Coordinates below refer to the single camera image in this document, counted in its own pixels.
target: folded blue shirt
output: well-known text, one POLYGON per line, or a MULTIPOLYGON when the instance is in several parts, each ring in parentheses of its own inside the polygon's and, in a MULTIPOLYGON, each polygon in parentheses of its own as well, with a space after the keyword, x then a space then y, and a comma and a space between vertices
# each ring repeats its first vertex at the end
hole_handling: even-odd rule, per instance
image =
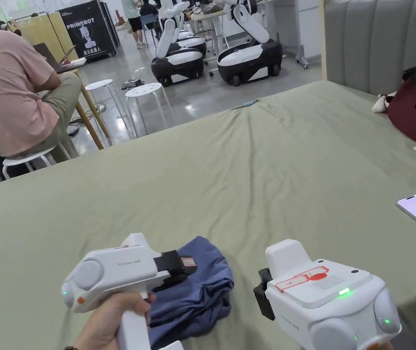
POLYGON ((207 333, 231 311, 226 297, 234 281, 219 249, 197 236, 177 252, 192 256, 197 269, 183 283, 156 293, 149 329, 153 349, 207 333))

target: black shorts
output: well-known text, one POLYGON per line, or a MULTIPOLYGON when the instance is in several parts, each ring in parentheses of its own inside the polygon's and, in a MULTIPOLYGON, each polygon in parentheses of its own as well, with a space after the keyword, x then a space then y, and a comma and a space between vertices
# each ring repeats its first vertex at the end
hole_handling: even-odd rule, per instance
POLYGON ((128 22, 130 23, 133 32, 141 31, 143 29, 142 20, 140 17, 129 18, 128 22))

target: red sticker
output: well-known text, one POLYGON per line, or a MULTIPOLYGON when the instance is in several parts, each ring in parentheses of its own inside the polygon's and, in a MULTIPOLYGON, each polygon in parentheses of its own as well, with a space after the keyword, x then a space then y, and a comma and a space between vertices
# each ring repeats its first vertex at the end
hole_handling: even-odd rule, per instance
POLYGON ((286 279, 277 283, 275 287, 283 293, 286 289, 298 286, 300 284, 306 283, 308 281, 317 281, 323 278, 326 278, 328 275, 326 272, 329 272, 329 269, 324 266, 318 266, 307 271, 296 274, 294 277, 286 279))

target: person in white shirt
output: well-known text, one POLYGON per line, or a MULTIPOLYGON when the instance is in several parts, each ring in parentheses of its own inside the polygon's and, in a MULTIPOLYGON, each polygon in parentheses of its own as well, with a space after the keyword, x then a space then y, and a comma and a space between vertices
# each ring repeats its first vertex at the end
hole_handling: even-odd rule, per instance
POLYGON ((144 48, 146 44, 143 42, 143 25, 139 16, 137 3, 135 0, 122 0, 123 11, 128 18, 130 26, 132 27, 132 35, 136 41, 137 48, 144 48))

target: white stool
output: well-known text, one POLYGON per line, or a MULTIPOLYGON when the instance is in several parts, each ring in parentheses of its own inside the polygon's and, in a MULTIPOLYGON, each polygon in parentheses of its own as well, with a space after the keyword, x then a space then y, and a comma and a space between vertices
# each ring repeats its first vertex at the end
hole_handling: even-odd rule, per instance
MULTIPOLYGON (((57 145, 58 148, 60 148, 62 150, 62 152, 64 152, 64 154, 66 155, 67 159, 70 159, 70 155, 68 154, 68 152, 66 151, 66 149, 64 148, 64 146, 59 143, 57 145)), ((55 149, 56 147, 51 147, 50 149, 46 149, 42 152, 38 152, 38 153, 32 153, 29 155, 26 155, 25 157, 18 157, 18 158, 6 158, 3 161, 3 168, 2 168, 2 173, 4 174, 6 179, 9 179, 10 176, 7 173, 7 168, 11 167, 12 165, 19 165, 19 164, 25 164, 26 167, 28 168, 28 170, 30 171, 30 173, 33 172, 33 168, 31 167, 30 161, 33 159, 37 159, 37 158, 41 158, 45 163, 47 167, 51 166, 50 161, 45 157, 46 154, 48 154, 49 152, 51 152, 53 149, 55 149)))
MULTIPOLYGON (((118 108, 117 101, 115 100, 115 97, 117 96, 117 100, 118 100, 118 102, 120 103, 120 105, 121 105, 121 107, 122 107, 122 108, 123 108, 123 104, 122 104, 122 101, 120 100, 120 98, 118 97, 117 92, 115 91, 115 87, 114 87, 114 85, 112 84, 112 82, 113 82, 113 80, 112 80, 112 79, 105 79, 105 80, 101 80, 101 81, 92 82, 91 84, 88 84, 87 86, 85 86, 85 90, 86 90, 86 91, 89 91, 89 92, 91 93, 91 96, 92 96, 93 100, 94 100, 94 101, 96 101, 96 99, 95 99, 95 97, 94 97, 94 95, 93 95, 93 93, 92 93, 92 92, 93 92, 93 90, 96 90, 96 89, 102 88, 102 87, 104 87, 104 86, 105 86, 105 87, 107 87, 107 89, 108 89, 108 91, 109 91, 109 94, 111 94, 111 97, 112 97, 112 99, 114 100, 115 107, 117 108, 118 114, 121 116, 122 120, 123 120, 123 121, 124 121, 124 123, 125 123, 124 116, 122 115, 121 110, 118 108)), ((135 124, 133 123, 133 119, 132 119, 132 118, 130 118, 130 120, 131 120, 131 122, 132 122, 132 126, 133 126, 133 129, 135 130, 135 135, 136 135, 135 124)))
POLYGON ((139 115, 142 118, 143 127, 145 128, 146 134, 148 134, 148 131, 146 129, 145 119, 143 118, 142 111, 139 108, 139 104, 138 104, 138 97, 141 97, 141 96, 144 96, 144 95, 152 94, 154 96, 154 98, 156 99, 156 103, 157 103, 157 107, 159 109, 159 112, 161 113, 161 118, 163 119, 164 126, 165 126, 166 129, 168 128, 166 118, 164 117, 163 108, 161 106, 161 101, 159 100, 159 97, 157 96, 157 93, 156 93, 156 91, 159 90, 159 89, 161 89, 163 91, 164 98, 166 99, 167 105, 169 106, 169 111, 170 111, 170 114, 172 115, 172 120, 174 121, 174 124, 175 124, 174 114, 172 113, 172 109, 170 108, 170 103, 169 103, 169 100, 167 98, 166 91, 164 91, 163 85, 161 83, 152 82, 150 84, 140 85, 140 86, 135 87, 134 89, 130 90, 128 93, 125 94, 125 96, 126 96, 125 102, 127 104, 127 108, 128 108, 129 112, 130 112, 130 105, 128 104, 128 99, 129 98, 134 98, 135 99, 136 107, 138 109, 139 115))

